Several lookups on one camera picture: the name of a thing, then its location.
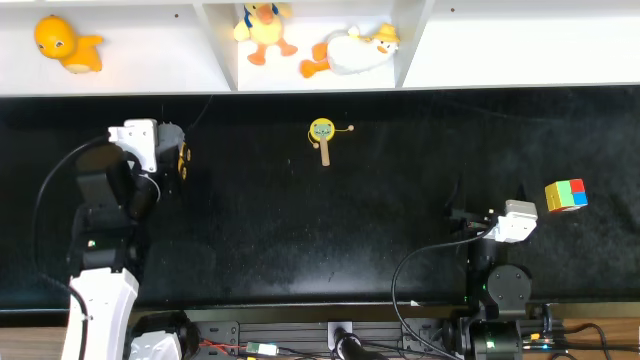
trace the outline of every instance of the yellow hat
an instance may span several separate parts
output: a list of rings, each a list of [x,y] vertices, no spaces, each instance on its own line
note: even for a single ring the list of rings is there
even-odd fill
[[[382,24],[378,33],[372,36],[374,39],[387,42],[400,42],[396,35],[396,28],[391,24]]]

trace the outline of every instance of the blue square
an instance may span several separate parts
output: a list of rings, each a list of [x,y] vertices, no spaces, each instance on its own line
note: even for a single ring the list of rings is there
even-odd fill
[[[587,194],[585,193],[575,193],[573,194],[573,202],[576,206],[585,206],[587,205]]]

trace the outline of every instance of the wooden handle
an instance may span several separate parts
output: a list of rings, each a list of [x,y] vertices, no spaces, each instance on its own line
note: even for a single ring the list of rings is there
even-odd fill
[[[320,138],[320,156],[322,157],[322,166],[331,165],[329,161],[329,144],[326,137]]]

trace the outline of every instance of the white robot part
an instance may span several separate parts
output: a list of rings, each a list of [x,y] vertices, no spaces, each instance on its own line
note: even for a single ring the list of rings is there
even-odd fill
[[[109,142],[138,158],[142,170],[150,173],[158,171],[158,124],[155,120],[127,120],[124,126],[112,126],[109,128]]]
[[[507,243],[523,241],[536,228],[536,220],[538,212],[534,203],[507,200],[505,216],[498,217],[498,223],[485,238]]]
[[[120,360],[124,348],[127,321],[138,297],[138,281],[126,269],[112,273],[111,268],[85,270],[71,279],[73,287],[87,306],[87,342],[85,360]],[[77,360],[82,339],[82,311],[71,297],[69,324],[62,360]]]
[[[180,340],[175,333],[154,331],[144,333],[131,342],[129,360],[179,360]]]

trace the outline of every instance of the white duck plush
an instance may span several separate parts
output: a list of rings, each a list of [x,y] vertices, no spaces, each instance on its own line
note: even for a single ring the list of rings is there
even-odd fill
[[[396,29],[383,24],[371,38],[360,36],[356,26],[348,32],[339,31],[329,35],[326,42],[313,47],[313,60],[300,64],[300,73],[310,78],[318,71],[331,69],[338,75],[357,74],[371,70],[393,57],[400,39]]]

